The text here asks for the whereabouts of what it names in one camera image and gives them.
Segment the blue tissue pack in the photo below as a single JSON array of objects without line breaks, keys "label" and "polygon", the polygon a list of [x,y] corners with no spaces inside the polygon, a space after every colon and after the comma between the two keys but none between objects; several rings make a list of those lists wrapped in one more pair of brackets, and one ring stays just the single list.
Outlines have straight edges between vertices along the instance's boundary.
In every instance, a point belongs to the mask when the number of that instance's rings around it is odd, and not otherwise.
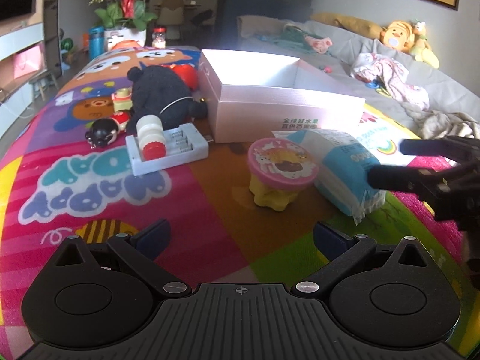
[{"label": "blue tissue pack", "polygon": [[275,131],[312,155],[319,167],[314,180],[317,190],[337,209],[360,224],[366,215],[381,208],[386,191],[368,183],[368,171],[378,159],[349,133],[337,130]]}]

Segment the pink lid yellow cup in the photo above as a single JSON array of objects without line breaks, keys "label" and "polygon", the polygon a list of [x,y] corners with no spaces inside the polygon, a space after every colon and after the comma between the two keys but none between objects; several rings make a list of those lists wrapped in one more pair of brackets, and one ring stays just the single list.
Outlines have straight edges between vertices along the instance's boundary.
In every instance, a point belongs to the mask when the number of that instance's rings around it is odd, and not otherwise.
[{"label": "pink lid yellow cup", "polygon": [[313,184],[319,166],[300,145],[283,138],[262,138],[247,153],[249,189],[254,203],[283,211],[307,186]]}]

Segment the white red-capped bottle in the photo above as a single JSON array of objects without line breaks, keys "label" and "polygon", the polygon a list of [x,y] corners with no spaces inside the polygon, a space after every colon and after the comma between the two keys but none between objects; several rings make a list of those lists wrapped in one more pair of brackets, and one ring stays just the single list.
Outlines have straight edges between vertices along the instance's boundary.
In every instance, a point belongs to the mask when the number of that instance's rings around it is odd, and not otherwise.
[{"label": "white red-capped bottle", "polygon": [[166,138],[161,119],[156,115],[145,115],[136,125],[137,140],[145,161],[163,158],[166,153]]}]

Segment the white battery charger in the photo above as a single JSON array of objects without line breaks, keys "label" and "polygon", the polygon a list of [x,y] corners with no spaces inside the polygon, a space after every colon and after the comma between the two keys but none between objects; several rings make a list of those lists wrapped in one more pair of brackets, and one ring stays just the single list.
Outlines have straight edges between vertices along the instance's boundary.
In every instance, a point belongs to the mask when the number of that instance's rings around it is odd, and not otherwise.
[{"label": "white battery charger", "polygon": [[208,157],[209,144],[205,137],[191,124],[164,132],[166,136],[166,155],[162,158],[146,160],[134,135],[125,138],[131,168],[135,176],[157,172]]}]

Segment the black red doll keychain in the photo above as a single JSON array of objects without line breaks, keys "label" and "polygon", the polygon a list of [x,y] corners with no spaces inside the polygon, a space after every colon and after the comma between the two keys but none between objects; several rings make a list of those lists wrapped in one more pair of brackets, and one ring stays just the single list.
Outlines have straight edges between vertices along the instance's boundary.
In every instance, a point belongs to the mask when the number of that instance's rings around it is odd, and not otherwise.
[{"label": "black red doll keychain", "polygon": [[95,120],[85,133],[86,141],[92,149],[105,148],[124,133],[131,119],[131,112],[116,111],[106,118]]}]

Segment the black plush bear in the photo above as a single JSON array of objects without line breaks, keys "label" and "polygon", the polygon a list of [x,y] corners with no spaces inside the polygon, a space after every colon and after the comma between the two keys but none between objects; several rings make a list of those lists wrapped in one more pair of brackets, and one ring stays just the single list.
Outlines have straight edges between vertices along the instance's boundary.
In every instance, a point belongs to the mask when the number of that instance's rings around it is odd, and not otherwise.
[{"label": "black plush bear", "polygon": [[132,67],[127,77],[133,83],[128,134],[136,134],[137,122],[148,115],[159,117],[164,130],[177,128],[188,118],[208,115],[206,102],[194,100],[191,89],[171,67]]}]

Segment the red plastic toy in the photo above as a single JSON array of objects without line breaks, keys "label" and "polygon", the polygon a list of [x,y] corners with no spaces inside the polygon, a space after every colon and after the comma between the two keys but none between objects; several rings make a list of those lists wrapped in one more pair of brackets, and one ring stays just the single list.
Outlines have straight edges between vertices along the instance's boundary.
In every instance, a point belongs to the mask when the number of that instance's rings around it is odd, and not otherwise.
[{"label": "red plastic toy", "polygon": [[197,69],[191,64],[163,64],[163,67],[171,68],[192,92],[199,88],[198,72]]}]

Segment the colourful cartoon play mat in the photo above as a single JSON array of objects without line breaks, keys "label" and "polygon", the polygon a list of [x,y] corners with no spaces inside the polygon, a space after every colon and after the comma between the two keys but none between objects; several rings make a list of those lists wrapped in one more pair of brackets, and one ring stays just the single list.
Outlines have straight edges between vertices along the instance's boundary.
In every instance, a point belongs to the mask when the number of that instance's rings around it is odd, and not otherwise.
[{"label": "colourful cartoon play mat", "polygon": [[122,86],[125,69],[105,67],[86,83],[71,80],[1,156],[1,355],[16,359],[32,344],[20,306],[39,271],[65,237],[101,242],[121,229],[160,219],[161,267],[191,285],[213,281],[294,284],[326,262],[313,244],[317,221],[382,244],[418,237],[451,281],[461,315],[451,346],[468,356],[479,349],[479,292],[460,267],[461,235],[436,223],[405,193],[388,194],[361,223],[339,211],[314,187],[282,212],[259,207],[249,189],[245,144],[212,144],[206,159],[135,176],[123,140],[94,150],[85,139],[80,107]]}]

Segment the pink white clothes pile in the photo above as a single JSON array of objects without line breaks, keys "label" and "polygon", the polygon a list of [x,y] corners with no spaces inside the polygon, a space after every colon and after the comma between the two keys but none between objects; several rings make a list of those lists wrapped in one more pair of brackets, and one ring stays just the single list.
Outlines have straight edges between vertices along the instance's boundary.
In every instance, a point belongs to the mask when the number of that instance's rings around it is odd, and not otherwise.
[{"label": "pink white clothes pile", "polygon": [[409,71],[402,63],[377,53],[360,53],[351,66],[351,76],[365,83],[379,80],[397,102],[408,103],[422,111],[430,107],[427,91],[418,85],[410,85]]}]

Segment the yellow duck plush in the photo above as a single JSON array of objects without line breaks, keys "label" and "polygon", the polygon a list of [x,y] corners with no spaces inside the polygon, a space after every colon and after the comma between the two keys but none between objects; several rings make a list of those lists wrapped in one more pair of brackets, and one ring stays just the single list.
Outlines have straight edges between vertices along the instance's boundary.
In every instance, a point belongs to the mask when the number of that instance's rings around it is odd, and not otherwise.
[{"label": "yellow duck plush", "polygon": [[415,42],[415,34],[411,24],[395,20],[381,31],[382,44],[391,49],[408,53]]}]

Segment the yellow cushion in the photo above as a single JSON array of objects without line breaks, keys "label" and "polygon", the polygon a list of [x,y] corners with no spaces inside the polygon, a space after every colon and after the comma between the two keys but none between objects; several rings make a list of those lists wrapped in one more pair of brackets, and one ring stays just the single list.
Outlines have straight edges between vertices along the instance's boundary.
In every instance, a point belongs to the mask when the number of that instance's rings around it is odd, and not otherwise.
[{"label": "yellow cushion", "polygon": [[310,19],[322,24],[345,29],[369,39],[379,39],[383,32],[383,27],[370,20],[356,18],[354,16],[345,16],[332,12],[317,12],[310,16]]}]

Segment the grey sofa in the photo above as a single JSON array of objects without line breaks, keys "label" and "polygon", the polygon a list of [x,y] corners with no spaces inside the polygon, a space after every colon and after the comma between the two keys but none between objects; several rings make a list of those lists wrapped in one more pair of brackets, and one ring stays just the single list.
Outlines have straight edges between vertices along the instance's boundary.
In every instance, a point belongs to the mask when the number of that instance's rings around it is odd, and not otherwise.
[{"label": "grey sofa", "polygon": [[309,20],[239,16],[238,47],[298,57],[422,138],[479,137],[479,96],[409,54]]}]

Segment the pink cardboard box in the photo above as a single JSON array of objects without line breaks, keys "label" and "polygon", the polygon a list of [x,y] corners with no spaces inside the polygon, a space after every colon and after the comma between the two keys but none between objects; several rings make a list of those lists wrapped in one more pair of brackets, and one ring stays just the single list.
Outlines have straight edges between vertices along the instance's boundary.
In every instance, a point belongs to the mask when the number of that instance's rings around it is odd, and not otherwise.
[{"label": "pink cardboard box", "polygon": [[205,49],[198,75],[217,143],[256,141],[273,131],[347,131],[365,110],[363,97],[292,56]]}]

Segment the small wooden stool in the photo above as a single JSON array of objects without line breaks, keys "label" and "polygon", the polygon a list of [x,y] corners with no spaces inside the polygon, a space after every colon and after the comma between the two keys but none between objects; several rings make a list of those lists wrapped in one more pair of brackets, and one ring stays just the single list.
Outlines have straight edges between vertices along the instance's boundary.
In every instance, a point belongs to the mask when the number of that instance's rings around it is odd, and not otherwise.
[{"label": "small wooden stool", "polygon": [[50,69],[36,74],[28,83],[32,87],[32,96],[34,98],[40,96],[44,102],[47,100],[46,91],[50,86],[59,89],[55,74]]}]

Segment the green cloth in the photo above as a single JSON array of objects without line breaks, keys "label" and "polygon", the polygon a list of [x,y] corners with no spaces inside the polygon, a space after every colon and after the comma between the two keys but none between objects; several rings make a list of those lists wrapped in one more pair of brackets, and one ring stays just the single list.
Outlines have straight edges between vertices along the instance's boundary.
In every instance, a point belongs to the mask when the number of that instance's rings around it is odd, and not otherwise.
[{"label": "green cloth", "polygon": [[258,35],[258,38],[284,49],[315,53],[315,49],[307,43],[306,35],[300,28],[286,25],[279,35]]}]

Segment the orange round bowl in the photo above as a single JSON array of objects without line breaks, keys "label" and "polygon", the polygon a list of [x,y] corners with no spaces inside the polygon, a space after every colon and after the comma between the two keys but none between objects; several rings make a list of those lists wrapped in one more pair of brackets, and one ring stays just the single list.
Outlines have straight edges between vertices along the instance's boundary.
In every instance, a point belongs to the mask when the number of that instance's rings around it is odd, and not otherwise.
[{"label": "orange round bowl", "polygon": [[141,45],[134,40],[118,41],[111,47],[111,50],[120,50],[125,48],[139,48]]}]

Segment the red-lid glass jar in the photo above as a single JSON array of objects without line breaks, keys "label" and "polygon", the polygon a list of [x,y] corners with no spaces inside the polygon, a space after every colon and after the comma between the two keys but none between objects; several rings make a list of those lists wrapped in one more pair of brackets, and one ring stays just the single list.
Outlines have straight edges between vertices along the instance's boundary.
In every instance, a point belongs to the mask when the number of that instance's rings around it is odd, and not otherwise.
[{"label": "red-lid glass jar", "polygon": [[166,48],[166,28],[156,27],[152,32],[152,46],[156,49]]}]

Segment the blue water bottle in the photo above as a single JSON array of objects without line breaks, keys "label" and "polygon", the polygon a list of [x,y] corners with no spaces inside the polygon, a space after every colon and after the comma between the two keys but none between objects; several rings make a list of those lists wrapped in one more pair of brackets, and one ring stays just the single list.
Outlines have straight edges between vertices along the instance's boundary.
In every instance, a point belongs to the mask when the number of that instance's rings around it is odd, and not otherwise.
[{"label": "blue water bottle", "polygon": [[104,27],[95,26],[89,30],[89,60],[97,58],[104,52]]}]

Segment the pink paper bag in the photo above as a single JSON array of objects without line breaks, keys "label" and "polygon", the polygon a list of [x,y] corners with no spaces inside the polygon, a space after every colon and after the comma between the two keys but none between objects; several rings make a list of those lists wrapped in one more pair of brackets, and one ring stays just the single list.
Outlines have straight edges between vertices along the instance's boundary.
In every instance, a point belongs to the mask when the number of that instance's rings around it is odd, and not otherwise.
[{"label": "pink paper bag", "polygon": [[15,53],[13,56],[13,77],[20,77],[41,71],[44,68],[43,44],[38,43]]}]

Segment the white tv cabinet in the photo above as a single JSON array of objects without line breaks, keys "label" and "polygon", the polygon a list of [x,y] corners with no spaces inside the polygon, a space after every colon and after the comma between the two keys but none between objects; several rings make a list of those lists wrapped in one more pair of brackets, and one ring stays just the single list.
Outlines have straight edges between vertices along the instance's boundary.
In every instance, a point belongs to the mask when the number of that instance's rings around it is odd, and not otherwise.
[{"label": "white tv cabinet", "polygon": [[32,103],[32,81],[47,69],[47,10],[56,2],[1,0],[1,134]]}]

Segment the potted pink orchid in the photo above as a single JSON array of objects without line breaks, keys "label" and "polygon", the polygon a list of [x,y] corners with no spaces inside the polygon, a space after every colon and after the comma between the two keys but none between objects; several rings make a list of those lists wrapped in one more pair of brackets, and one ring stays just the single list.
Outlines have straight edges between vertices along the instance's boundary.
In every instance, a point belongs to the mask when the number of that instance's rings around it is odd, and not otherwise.
[{"label": "potted pink orchid", "polygon": [[104,27],[104,46],[112,50],[122,41],[135,41],[140,47],[146,43],[146,30],[157,15],[150,12],[146,0],[89,0],[89,4],[106,3],[95,14]]}]

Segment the dining chair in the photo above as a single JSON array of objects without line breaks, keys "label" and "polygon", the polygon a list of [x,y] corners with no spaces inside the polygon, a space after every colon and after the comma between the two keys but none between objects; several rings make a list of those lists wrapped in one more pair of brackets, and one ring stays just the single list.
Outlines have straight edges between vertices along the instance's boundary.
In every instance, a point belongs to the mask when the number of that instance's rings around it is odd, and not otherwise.
[{"label": "dining chair", "polygon": [[166,28],[168,41],[182,39],[182,25],[185,22],[185,0],[162,0],[157,24]]}]

